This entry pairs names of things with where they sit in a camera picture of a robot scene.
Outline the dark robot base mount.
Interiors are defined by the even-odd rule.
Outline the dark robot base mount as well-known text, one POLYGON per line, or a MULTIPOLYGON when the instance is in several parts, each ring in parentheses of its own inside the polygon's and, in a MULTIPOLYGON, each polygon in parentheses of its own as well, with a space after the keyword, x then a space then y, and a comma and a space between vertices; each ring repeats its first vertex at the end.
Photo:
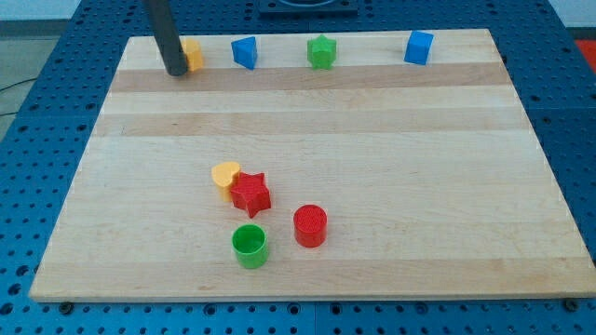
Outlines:
POLYGON ((256 0, 256 8, 261 17, 283 15, 357 15, 357 0, 256 0))

